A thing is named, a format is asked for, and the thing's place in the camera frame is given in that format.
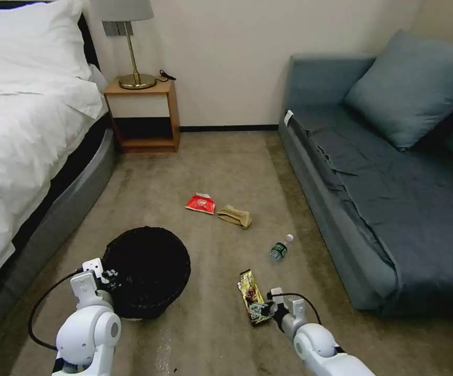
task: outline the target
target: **gray sofa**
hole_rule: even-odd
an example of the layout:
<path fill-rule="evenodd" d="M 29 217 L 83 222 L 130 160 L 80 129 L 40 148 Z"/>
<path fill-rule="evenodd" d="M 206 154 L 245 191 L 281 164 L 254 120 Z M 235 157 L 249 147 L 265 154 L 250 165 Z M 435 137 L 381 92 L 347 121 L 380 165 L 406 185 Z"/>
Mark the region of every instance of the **gray sofa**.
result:
<path fill-rule="evenodd" d="M 453 155 L 400 152 L 342 104 L 373 62 L 291 57 L 279 134 L 352 305 L 453 314 Z"/>

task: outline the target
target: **baseboard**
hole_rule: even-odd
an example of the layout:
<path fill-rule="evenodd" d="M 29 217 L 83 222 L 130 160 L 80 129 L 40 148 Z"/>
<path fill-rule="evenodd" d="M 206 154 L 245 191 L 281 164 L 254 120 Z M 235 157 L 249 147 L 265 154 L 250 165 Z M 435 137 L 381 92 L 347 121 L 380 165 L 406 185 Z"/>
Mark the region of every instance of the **baseboard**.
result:
<path fill-rule="evenodd" d="M 238 131 L 276 131 L 278 124 L 261 125 L 206 125 L 180 127 L 181 132 L 238 132 Z"/>

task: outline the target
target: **red snack wrapper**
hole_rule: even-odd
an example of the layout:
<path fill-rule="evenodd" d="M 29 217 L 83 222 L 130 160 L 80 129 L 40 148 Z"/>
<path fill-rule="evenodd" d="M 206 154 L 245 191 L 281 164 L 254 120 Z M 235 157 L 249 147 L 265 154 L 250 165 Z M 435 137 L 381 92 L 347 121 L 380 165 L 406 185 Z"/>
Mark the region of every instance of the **red snack wrapper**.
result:
<path fill-rule="evenodd" d="M 186 204 L 185 207 L 190 210 L 195 210 L 196 212 L 201 211 L 203 213 L 214 215 L 214 208 L 216 207 L 216 204 L 209 195 L 205 193 L 196 193 L 192 196 L 190 201 L 188 201 L 188 204 Z"/>

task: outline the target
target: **wastebasket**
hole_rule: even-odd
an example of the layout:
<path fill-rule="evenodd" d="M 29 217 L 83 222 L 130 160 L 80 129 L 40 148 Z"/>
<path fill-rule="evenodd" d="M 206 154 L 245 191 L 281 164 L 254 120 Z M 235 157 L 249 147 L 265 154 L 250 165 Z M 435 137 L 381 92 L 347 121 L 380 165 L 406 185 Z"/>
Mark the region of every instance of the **wastebasket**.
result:
<path fill-rule="evenodd" d="M 126 319 L 154 319 L 184 290 L 190 256 L 172 232 L 139 227 L 106 246 L 103 268 L 115 312 Z"/>

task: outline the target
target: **white bed sheet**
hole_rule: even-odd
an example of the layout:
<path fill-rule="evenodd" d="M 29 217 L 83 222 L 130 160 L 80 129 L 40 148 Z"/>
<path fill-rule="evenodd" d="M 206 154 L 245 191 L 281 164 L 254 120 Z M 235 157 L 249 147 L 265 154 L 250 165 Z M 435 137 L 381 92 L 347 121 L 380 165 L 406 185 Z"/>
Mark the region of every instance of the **white bed sheet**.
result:
<path fill-rule="evenodd" d="M 0 90 L 0 268 L 14 251 L 12 238 L 46 196 L 51 179 L 106 113 L 93 83 L 23 93 Z"/>

